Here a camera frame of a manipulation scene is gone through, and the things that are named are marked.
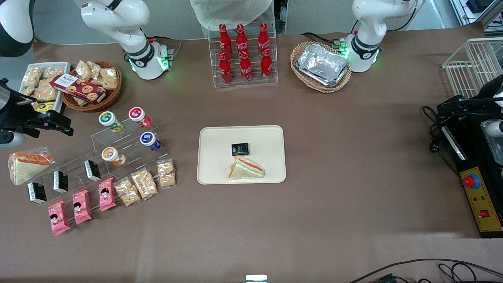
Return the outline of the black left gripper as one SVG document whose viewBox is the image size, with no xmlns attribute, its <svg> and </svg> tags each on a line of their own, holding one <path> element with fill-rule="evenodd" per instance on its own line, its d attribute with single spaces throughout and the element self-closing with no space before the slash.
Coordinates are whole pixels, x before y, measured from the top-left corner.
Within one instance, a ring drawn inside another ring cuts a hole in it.
<svg viewBox="0 0 503 283">
<path fill-rule="evenodd" d="M 479 93 L 470 98 L 470 104 L 464 107 L 466 98 L 463 96 L 453 96 L 448 100 L 438 104 L 437 119 L 462 118 L 468 115 L 488 115 L 496 118 L 502 117 L 502 101 L 489 101 L 495 95 L 502 98 L 502 85 L 485 85 Z"/>
</svg>

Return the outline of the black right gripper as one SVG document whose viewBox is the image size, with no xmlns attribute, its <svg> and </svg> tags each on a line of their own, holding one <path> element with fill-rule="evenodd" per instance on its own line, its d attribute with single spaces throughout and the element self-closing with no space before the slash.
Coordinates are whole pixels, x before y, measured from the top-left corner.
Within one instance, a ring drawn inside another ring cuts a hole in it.
<svg viewBox="0 0 503 283">
<path fill-rule="evenodd" d="M 71 120 L 59 112 L 49 112 L 49 123 L 32 108 L 33 99 L 7 86 L 8 80 L 1 79 L 1 131 L 12 131 L 39 138 L 40 130 L 55 130 L 73 136 Z"/>
</svg>

